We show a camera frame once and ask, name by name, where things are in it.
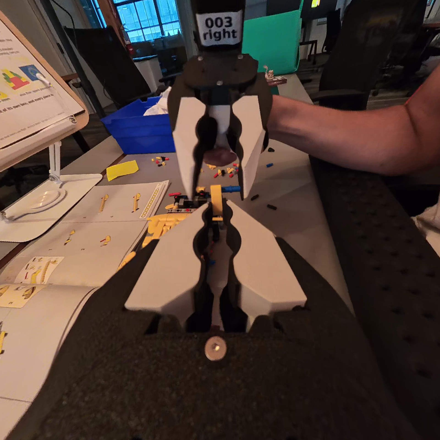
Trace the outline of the dark flat panel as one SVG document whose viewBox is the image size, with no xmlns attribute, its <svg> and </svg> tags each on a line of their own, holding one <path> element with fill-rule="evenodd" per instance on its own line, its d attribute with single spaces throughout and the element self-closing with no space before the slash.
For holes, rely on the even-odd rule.
<svg viewBox="0 0 440 440">
<path fill-rule="evenodd" d="M 101 29 L 64 26 L 64 31 L 118 109 L 158 95 L 157 91 L 151 91 L 111 26 Z"/>
</svg>

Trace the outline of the instruction booklet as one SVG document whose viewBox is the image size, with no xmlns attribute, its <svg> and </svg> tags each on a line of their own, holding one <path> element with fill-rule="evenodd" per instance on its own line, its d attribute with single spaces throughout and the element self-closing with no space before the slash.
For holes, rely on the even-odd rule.
<svg viewBox="0 0 440 440">
<path fill-rule="evenodd" d="M 96 186 L 1 273 L 1 398 L 31 402 L 89 294 L 146 230 L 169 181 Z"/>
</svg>

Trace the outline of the pile of small coloured pins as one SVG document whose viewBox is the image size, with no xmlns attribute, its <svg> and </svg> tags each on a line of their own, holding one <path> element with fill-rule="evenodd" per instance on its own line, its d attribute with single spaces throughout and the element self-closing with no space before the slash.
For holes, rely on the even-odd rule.
<svg viewBox="0 0 440 440">
<path fill-rule="evenodd" d="M 170 161 L 170 157 L 167 156 L 157 156 L 150 159 L 151 163 L 154 164 L 157 168 L 165 167 L 167 163 Z M 214 165 L 206 164 L 204 167 L 210 169 L 215 172 L 212 176 L 214 179 L 218 177 L 228 177 L 233 178 L 238 173 L 238 165 L 233 164 L 233 166 L 227 168 L 216 168 Z"/>
</svg>

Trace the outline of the brown pipe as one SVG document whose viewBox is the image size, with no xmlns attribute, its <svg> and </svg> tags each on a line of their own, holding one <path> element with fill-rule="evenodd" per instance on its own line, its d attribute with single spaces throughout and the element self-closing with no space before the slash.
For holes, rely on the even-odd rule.
<svg viewBox="0 0 440 440">
<path fill-rule="evenodd" d="M 123 26 L 119 14 L 114 6 L 112 0 L 98 0 L 97 1 L 102 15 L 106 22 L 106 27 L 111 26 L 117 34 L 119 40 L 125 47 L 125 40 L 123 34 Z"/>
</svg>

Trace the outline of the crumpled white paper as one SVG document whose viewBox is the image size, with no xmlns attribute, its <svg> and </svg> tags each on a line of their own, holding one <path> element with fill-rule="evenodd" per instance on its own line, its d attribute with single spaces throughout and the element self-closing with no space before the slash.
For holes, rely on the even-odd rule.
<svg viewBox="0 0 440 440">
<path fill-rule="evenodd" d="M 151 96 L 144 102 L 146 105 L 146 111 L 144 116 L 156 116 L 168 114 L 168 95 L 172 87 L 168 87 L 163 91 L 160 96 Z"/>
</svg>

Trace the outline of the white waste bin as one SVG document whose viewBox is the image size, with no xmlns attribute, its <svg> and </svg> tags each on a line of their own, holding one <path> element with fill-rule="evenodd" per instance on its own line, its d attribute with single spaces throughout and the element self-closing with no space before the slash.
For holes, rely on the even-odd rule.
<svg viewBox="0 0 440 440">
<path fill-rule="evenodd" d="M 159 80 L 162 78 L 162 69 L 159 64 L 158 56 L 151 55 L 133 58 L 133 62 L 146 80 L 151 91 L 157 91 L 158 86 L 161 85 Z"/>
</svg>

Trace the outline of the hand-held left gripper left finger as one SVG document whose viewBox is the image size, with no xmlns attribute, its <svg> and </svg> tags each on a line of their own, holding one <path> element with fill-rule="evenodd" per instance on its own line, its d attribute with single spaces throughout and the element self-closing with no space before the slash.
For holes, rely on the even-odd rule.
<svg viewBox="0 0 440 440">
<path fill-rule="evenodd" d="M 195 311 L 194 291 L 201 277 L 201 254 L 194 249 L 196 234 L 205 227 L 204 204 L 157 241 L 125 308 L 189 318 Z"/>
</svg>

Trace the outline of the person's right hand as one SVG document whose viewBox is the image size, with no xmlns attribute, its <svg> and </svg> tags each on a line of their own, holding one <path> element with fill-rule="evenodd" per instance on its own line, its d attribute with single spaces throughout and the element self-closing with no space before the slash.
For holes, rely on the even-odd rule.
<svg viewBox="0 0 440 440">
<path fill-rule="evenodd" d="M 209 165 L 226 166 L 235 162 L 237 155 L 229 148 L 217 147 L 204 153 L 203 161 Z"/>
</svg>

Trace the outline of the green sheet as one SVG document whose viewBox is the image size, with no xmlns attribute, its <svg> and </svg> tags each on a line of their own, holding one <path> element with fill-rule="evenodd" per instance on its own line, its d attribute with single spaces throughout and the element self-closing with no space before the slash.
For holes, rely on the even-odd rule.
<svg viewBox="0 0 440 440">
<path fill-rule="evenodd" d="M 244 21 L 242 52 L 275 75 L 295 73 L 299 65 L 300 10 Z"/>
</svg>

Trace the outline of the wall window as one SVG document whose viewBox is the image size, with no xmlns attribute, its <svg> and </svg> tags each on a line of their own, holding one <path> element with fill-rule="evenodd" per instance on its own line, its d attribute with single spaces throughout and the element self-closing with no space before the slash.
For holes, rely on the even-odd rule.
<svg viewBox="0 0 440 440">
<path fill-rule="evenodd" d="M 181 33 L 175 0 L 114 0 L 113 4 L 132 43 Z"/>
</svg>

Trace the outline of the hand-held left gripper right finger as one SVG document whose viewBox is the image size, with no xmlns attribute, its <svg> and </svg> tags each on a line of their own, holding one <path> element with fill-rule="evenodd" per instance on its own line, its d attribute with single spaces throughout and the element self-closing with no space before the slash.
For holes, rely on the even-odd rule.
<svg viewBox="0 0 440 440">
<path fill-rule="evenodd" d="M 232 250 L 229 281 L 238 286 L 238 307 L 247 316 L 270 316 L 304 306 L 307 298 L 276 236 L 234 202 L 224 200 L 227 244 Z"/>
</svg>

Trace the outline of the grey desk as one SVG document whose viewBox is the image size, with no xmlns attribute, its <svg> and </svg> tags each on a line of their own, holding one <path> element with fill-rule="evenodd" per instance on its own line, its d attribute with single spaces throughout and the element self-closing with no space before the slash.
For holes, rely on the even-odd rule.
<svg viewBox="0 0 440 440">
<path fill-rule="evenodd" d="M 352 309 L 308 156 L 277 141 L 270 141 L 269 146 L 275 152 L 261 154 L 250 197 L 241 201 L 239 195 L 229 194 L 228 198 L 276 236 L 285 239 Z M 123 162 L 136 159 L 140 171 L 132 176 L 117 178 L 113 184 L 104 178 L 105 183 L 98 186 L 168 180 L 171 191 L 181 191 L 183 194 L 176 155 L 171 155 L 171 165 L 167 165 L 162 172 L 158 169 L 154 171 L 152 165 L 147 165 L 147 159 L 151 157 L 151 154 L 133 155 L 123 159 Z M 273 163 L 273 167 L 266 168 L 268 163 Z M 259 194 L 259 198 L 250 201 L 255 194 Z M 277 210 L 268 209 L 267 204 L 277 206 Z M 1 439 L 6 439 L 31 402 L 1 398 Z"/>
</svg>

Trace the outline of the yellow paper sheet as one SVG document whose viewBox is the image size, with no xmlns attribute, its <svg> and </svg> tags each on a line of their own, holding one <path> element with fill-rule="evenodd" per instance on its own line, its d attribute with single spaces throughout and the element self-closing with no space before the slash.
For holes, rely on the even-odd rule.
<svg viewBox="0 0 440 440">
<path fill-rule="evenodd" d="M 131 175 L 139 171 L 136 160 L 122 162 L 106 168 L 107 180 L 110 182 L 118 177 Z"/>
</svg>

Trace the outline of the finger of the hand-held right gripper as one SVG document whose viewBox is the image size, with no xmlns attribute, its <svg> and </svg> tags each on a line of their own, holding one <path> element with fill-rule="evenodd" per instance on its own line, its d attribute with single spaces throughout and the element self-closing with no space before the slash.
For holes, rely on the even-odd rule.
<svg viewBox="0 0 440 440">
<path fill-rule="evenodd" d="M 229 135 L 235 139 L 230 145 L 239 159 L 240 197 L 244 200 L 254 184 L 266 135 L 258 96 L 243 96 L 232 104 Z"/>
<path fill-rule="evenodd" d="M 182 97 L 173 140 L 185 193 L 192 200 L 200 177 L 204 154 L 214 148 L 217 120 L 209 115 L 204 103 L 195 97 Z"/>
</svg>

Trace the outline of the person's right forearm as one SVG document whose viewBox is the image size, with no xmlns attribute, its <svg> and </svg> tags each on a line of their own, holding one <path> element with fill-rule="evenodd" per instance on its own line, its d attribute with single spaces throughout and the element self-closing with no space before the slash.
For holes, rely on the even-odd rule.
<svg viewBox="0 0 440 440">
<path fill-rule="evenodd" d="M 399 176 L 439 166 L 440 67 L 404 104 L 341 111 L 274 96 L 269 137 L 335 165 Z"/>
</svg>

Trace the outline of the grey side table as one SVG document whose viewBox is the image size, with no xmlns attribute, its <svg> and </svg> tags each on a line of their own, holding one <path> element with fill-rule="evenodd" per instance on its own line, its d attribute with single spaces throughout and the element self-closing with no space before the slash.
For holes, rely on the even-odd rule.
<svg viewBox="0 0 440 440">
<path fill-rule="evenodd" d="M 285 84 L 278 85 L 278 94 L 280 96 L 313 104 L 297 74 L 284 74 L 282 76 L 287 80 L 287 82 Z"/>
</svg>

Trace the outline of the blue plastic bin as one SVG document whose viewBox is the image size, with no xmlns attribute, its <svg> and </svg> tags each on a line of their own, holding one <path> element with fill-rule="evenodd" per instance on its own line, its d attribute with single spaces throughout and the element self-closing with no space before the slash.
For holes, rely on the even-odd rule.
<svg viewBox="0 0 440 440">
<path fill-rule="evenodd" d="M 146 101 L 138 99 L 101 119 L 125 154 L 175 152 L 168 114 L 144 116 L 159 99 L 158 96 Z"/>
</svg>

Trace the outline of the white clipboard stand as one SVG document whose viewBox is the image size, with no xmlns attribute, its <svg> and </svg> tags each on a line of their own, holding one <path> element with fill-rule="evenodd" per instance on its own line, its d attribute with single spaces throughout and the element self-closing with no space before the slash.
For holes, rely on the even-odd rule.
<svg viewBox="0 0 440 440">
<path fill-rule="evenodd" d="M 1 242 L 40 237 L 101 181 L 101 174 L 61 175 L 61 144 L 48 147 L 48 179 L 1 211 Z"/>
</svg>

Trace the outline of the yellow toy car model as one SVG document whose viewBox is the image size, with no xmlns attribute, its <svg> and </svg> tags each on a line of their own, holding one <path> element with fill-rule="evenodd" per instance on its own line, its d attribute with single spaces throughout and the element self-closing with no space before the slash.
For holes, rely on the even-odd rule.
<svg viewBox="0 0 440 440">
<path fill-rule="evenodd" d="M 146 231 L 136 242 L 133 249 L 124 257 L 118 266 L 121 270 L 130 260 L 134 258 L 136 253 L 145 248 L 152 240 L 160 239 L 169 230 L 173 229 L 184 219 L 190 216 L 200 206 L 211 201 L 210 192 L 205 187 L 197 187 L 193 200 L 189 200 L 187 195 L 182 194 L 173 197 L 173 204 L 166 206 L 166 213 L 155 215 L 147 218 Z"/>
</svg>

